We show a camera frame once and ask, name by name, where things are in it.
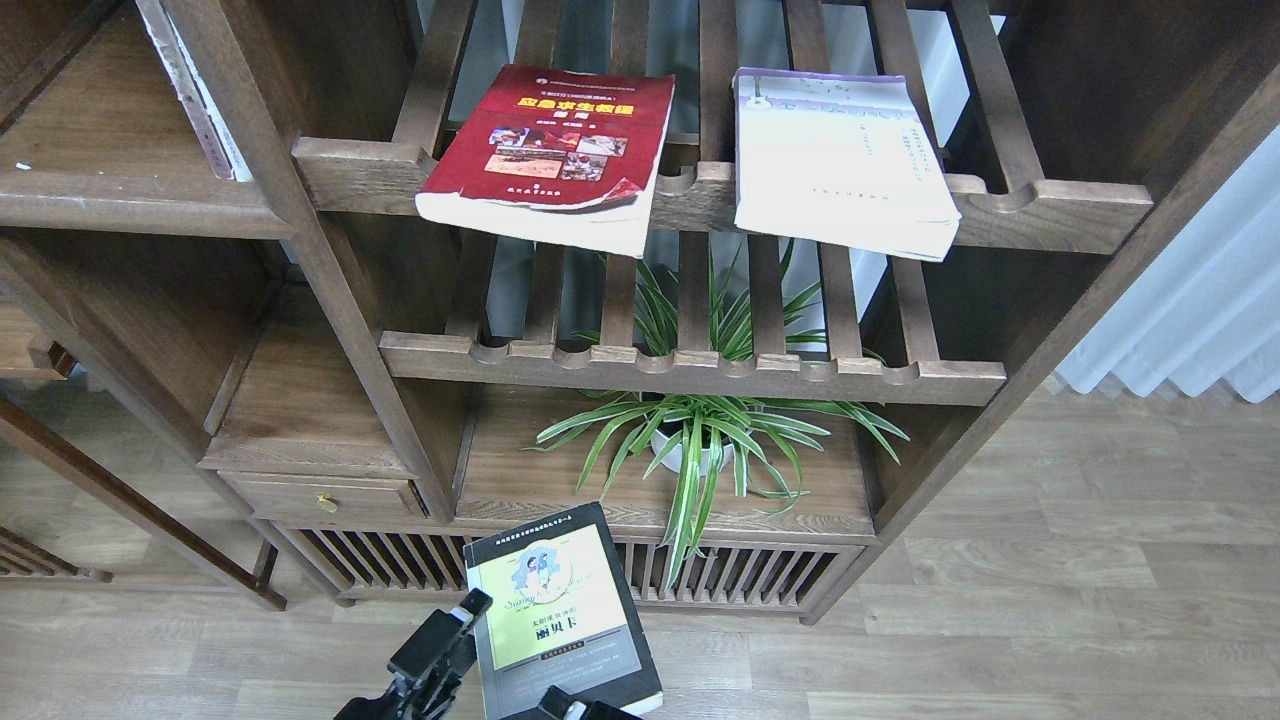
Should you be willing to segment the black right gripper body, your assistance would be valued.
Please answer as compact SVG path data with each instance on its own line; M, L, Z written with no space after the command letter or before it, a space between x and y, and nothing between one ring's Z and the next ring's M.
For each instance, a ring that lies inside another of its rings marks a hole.
M564 711L566 720L640 720L641 717L599 700L575 700Z

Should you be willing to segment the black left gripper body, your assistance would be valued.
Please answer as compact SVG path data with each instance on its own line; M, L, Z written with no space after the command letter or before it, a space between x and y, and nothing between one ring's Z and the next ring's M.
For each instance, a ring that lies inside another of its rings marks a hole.
M388 664L392 683L378 698L356 697L337 719L442 719L476 661L472 612L433 612Z

